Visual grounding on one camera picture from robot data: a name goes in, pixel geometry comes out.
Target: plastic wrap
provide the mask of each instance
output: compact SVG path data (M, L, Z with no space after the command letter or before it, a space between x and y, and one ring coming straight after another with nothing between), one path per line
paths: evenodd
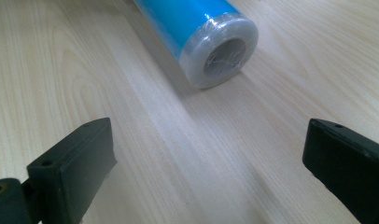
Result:
M196 88L233 77L256 48L256 25L225 0L134 1Z

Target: cylindrical roll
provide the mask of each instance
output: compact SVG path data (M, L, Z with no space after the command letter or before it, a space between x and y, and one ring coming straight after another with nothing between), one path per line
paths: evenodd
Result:
M134 1L199 89L236 75L256 48L256 25L225 0Z

